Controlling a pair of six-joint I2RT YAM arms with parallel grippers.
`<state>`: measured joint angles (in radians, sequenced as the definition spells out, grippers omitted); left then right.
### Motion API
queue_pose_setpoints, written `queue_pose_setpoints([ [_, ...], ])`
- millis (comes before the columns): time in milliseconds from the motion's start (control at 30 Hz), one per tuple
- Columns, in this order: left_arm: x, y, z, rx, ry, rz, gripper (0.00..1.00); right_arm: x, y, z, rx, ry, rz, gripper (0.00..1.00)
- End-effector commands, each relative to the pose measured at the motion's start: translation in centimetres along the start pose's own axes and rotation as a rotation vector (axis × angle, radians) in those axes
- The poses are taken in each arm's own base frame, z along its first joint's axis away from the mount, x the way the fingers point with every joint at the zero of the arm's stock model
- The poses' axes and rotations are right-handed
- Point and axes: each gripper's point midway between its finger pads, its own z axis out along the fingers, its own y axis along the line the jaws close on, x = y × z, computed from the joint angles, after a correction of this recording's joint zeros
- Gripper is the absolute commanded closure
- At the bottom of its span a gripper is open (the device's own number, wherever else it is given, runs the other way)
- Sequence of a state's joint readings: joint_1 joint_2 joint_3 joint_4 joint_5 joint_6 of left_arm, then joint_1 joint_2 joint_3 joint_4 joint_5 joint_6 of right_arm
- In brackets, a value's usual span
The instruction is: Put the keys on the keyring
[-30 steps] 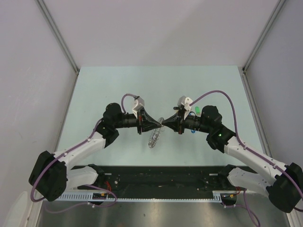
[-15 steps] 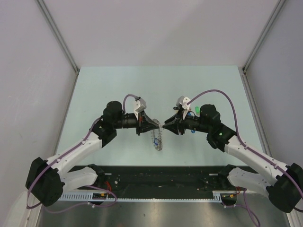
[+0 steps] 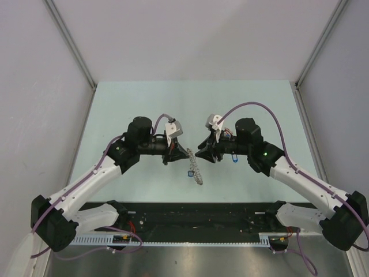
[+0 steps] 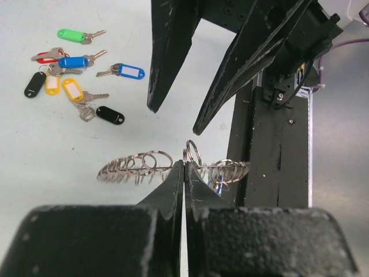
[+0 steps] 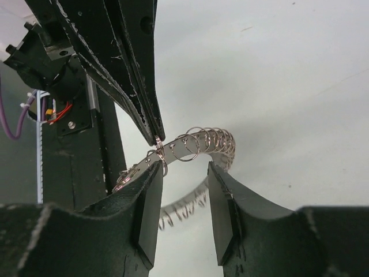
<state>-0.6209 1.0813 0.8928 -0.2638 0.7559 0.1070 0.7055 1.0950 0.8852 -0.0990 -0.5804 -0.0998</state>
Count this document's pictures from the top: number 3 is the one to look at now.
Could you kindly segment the round metal keyring disc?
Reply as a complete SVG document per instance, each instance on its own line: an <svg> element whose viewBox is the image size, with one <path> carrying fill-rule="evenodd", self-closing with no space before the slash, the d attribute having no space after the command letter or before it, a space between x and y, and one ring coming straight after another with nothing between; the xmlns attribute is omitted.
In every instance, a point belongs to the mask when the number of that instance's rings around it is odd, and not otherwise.
<svg viewBox="0 0 369 277"><path fill-rule="evenodd" d="M203 185L203 179L202 179L202 175L200 173L199 167L197 165L197 161L196 161L196 157L193 153L193 151L190 148L187 148L187 152L189 153L189 161L190 161L190 168L188 171L192 171L194 173L194 176L191 178L194 178L195 182L198 185Z"/></svg>

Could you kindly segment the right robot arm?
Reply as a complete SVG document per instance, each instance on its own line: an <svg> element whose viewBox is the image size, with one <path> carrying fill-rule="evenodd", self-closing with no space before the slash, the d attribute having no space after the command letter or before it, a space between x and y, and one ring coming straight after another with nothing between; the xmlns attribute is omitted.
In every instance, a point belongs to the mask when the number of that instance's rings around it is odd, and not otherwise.
<svg viewBox="0 0 369 277"><path fill-rule="evenodd" d="M226 136L220 115L210 115L205 126L210 135L198 146L196 157L211 163L223 155L245 155L250 167L289 186L308 200L313 208L275 202L267 211L271 231L296 227L322 234L337 249L348 251L368 226L367 201L358 191L347 193L302 170L285 151L265 141L252 118L235 124L235 135Z"/></svg>

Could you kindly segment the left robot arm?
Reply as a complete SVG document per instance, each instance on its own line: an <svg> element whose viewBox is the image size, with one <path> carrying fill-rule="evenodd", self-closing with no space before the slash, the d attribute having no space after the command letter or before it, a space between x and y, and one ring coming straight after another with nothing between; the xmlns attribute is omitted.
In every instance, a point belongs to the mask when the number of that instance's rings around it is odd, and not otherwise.
<svg viewBox="0 0 369 277"><path fill-rule="evenodd" d="M99 161L78 180L48 198L35 197L31 203L31 233L37 234L48 249L60 252L78 234L102 227L124 229L127 209L117 201L84 211L81 207L137 164L142 155L161 156L164 165L189 158L178 142L178 136L183 133L179 121L168 117L162 134L155 134L157 126L147 117L135 117L127 131L114 137Z"/></svg>

